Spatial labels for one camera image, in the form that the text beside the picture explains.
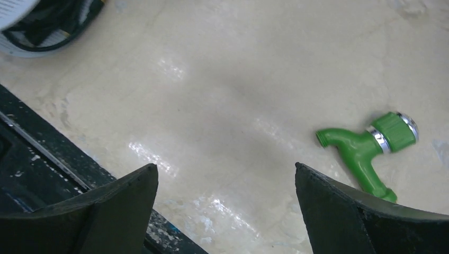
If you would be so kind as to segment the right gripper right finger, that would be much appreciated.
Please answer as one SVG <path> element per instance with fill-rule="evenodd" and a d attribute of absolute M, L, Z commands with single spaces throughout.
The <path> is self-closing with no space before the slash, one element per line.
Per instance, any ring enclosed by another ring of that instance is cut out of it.
<path fill-rule="evenodd" d="M 448 253 L 448 216 L 391 203 L 297 162 L 295 187 L 314 253 Z"/>

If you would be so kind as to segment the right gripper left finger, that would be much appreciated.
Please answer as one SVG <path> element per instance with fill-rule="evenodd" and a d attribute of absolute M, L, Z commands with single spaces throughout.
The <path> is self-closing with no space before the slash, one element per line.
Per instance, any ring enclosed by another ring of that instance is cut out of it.
<path fill-rule="evenodd" d="M 1 215 L 1 253 L 141 253 L 158 189 L 147 164 L 32 213 Z"/>

